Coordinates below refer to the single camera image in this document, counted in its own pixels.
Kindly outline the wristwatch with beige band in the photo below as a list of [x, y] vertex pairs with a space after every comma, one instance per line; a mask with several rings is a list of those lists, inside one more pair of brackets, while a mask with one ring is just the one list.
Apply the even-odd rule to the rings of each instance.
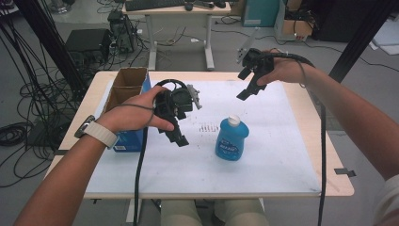
[[108, 149], [112, 149], [119, 140], [116, 134], [97, 123], [93, 115], [89, 115], [74, 133], [76, 138], [81, 138], [83, 135], [96, 138]]

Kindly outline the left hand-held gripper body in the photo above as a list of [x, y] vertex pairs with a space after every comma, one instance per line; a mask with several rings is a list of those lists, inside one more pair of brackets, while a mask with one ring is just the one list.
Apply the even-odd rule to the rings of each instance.
[[193, 105], [201, 109], [200, 91], [193, 85], [188, 84], [174, 90], [166, 90], [155, 97], [154, 114], [166, 121], [177, 124], [179, 120], [185, 119], [186, 112], [193, 110]]

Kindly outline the person's left leg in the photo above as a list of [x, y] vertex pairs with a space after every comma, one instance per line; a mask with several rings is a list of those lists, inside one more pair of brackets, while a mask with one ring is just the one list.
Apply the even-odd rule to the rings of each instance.
[[162, 200], [161, 226], [202, 226], [193, 200]]

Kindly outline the person's left hand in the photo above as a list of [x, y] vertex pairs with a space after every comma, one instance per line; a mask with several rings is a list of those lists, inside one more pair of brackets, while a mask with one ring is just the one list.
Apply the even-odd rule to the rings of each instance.
[[166, 88], [155, 86], [143, 94], [131, 97], [122, 105], [105, 112], [96, 122], [114, 133], [148, 126], [171, 131], [174, 125], [155, 116], [152, 109], [155, 96], [165, 90]]

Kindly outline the blue bottle with white cap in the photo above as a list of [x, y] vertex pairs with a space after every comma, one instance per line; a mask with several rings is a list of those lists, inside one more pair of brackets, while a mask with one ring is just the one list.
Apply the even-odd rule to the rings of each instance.
[[240, 118], [236, 115], [230, 115], [220, 123], [215, 154], [224, 160], [239, 160], [243, 154], [245, 139], [248, 135], [249, 129]]

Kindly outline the teal box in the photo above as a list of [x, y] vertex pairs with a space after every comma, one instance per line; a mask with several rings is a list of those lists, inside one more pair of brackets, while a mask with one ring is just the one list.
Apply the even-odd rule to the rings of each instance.
[[245, 0], [242, 26], [272, 27], [279, 12], [279, 0]]

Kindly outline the black keyboard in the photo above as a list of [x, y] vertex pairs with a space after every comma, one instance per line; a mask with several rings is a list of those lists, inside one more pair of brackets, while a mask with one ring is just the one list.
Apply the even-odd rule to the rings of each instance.
[[138, 11], [154, 8], [171, 8], [184, 5], [184, 0], [129, 0], [124, 3], [127, 11]]

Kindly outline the white desk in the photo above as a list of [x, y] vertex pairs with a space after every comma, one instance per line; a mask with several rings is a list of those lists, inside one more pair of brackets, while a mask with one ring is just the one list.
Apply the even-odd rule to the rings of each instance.
[[212, 18], [214, 16], [225, 16], [231, 12], [229, 3], [224, 8], [215, 7], [213, 9], [205, 9], [194, 7], [191, 11], [187, 11], [184, 6], [176, 6], [169, 8], [151, 8], [144, 10], [128, 11], [125, 4], [122, 7], [122, 13], [125, 15], [143, 15], [147, 25], [147, 34], [149, 37], [149, 62], [148, 69], [154, 71], [156, 69], [157, 47], [160, 45], [154, 38], [153, 27], [156, 24], [161, 26], [176, 25], [190, 26], [199, 25], [205, 28], [205, 40], [202, 42], [204, 55], [206, 60], [206, 69], [213, 71], [215, 63], [211, 45], [211, 28]]

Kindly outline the black cabinet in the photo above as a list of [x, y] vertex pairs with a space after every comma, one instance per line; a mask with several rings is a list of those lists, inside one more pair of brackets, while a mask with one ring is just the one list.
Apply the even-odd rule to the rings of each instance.
[[314, 0], [315, 40], [349, 42], [377, 0]]

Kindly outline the person's right hand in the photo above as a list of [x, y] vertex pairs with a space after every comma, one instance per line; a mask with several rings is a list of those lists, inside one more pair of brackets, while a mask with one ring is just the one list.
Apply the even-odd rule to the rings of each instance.
[[296, 83], [302, 88], [308, 85], [307, 75], [312, 70], [312, 66], [301, 63], [298, 60], [290, 58], [274, 58], [274, 69], [262, 76], [257, 84], [259, 86], [268, 85], [274, 81], [286, 83]]

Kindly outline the blue cardboard box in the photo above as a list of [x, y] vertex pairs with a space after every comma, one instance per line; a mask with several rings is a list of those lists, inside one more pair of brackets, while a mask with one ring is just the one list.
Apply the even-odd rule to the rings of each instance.
[[[104, 104], [103, 112], [122, 104], [129, 98], [148, 91], [152, 87], [147, 68], [122, 68], [114, 79]], [[144, 130], [121, 131], [113, 146], [117, 153], [136, 153], [142, 150]]]

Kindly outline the white sheets on floor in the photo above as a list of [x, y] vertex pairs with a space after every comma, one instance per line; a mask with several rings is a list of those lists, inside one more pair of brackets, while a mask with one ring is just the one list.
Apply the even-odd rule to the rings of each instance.
[[381, 49], [388, 55], [399, 55], [399, 21], [386, 21], [369, 45], [373, 50]]

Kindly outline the black equipment case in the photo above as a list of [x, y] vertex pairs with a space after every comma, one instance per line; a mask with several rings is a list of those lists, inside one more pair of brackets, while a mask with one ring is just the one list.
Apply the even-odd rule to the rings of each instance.
[[104, 62], [110, 43], [110, 31], [106, 28], [75, 29], [67, 38], [66, 48], [74, 57]]

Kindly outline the person's white sleeve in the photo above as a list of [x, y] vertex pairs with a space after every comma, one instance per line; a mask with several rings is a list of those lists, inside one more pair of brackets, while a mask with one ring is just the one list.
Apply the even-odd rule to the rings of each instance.
[[376, 197], [374, 226], [399, 226], [399, 174], [387, 180]]

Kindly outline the brown cardboard box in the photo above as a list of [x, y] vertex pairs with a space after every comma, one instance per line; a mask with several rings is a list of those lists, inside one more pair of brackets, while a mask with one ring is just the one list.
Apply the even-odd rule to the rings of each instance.
[[279, 19], [274, 30], [277, 40], [305, 40], [313, 31], [313, 23]]

